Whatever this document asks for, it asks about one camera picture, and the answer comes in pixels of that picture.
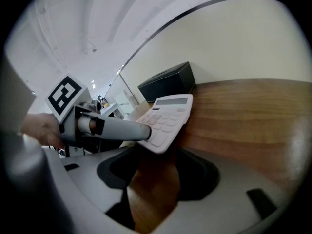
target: wood grain surface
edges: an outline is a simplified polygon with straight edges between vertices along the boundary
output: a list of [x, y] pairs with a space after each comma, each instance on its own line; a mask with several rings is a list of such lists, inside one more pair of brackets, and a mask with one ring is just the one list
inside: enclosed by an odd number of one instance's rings
[[[310, 164], [312, 84], [244, 79], [197, 85], [191, 116], [163, 155], [142, 152], [128, 195], [136, 231], [150, 233], [175, 208], [176, 146], [238, 160], [289, 194]], [[136, 120], [148, 110], [137, 109]]]

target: white calculator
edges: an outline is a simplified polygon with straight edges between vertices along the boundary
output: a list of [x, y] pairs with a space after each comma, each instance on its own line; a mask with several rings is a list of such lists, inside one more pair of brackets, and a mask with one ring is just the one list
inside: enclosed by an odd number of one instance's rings
[[152, 128], [150, 138], [138, 143], [156, 154], [164, 153], [189, 119], [192, 103], [193, 95], [189, 94], [158, 98], [152, 108], [136, 121]]

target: ceiling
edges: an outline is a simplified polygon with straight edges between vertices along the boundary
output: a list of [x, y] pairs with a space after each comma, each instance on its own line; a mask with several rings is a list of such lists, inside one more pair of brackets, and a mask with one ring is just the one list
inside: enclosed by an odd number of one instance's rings
[[5, 51], [36, 95], [46, 96], [67, 73], [94, 95], [157, 29], [207, 1], [34, 0]]

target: black storage box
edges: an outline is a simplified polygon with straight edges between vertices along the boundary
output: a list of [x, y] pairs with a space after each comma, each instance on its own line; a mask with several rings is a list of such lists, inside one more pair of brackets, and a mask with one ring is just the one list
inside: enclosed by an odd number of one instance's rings
[[157, 98], [177, 94], [189, 94], [195, 79], [189, 62], [167, 69], [138, 86], [148, 103]]

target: human hand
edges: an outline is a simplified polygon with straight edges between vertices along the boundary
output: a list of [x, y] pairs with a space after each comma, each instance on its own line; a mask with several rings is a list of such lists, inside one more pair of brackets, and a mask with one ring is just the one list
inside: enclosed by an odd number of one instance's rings
[[59, 126], [53, 114], [27, 114], [21, 132], [36, 138], [43, 146], [65, 148], [59, 136]]

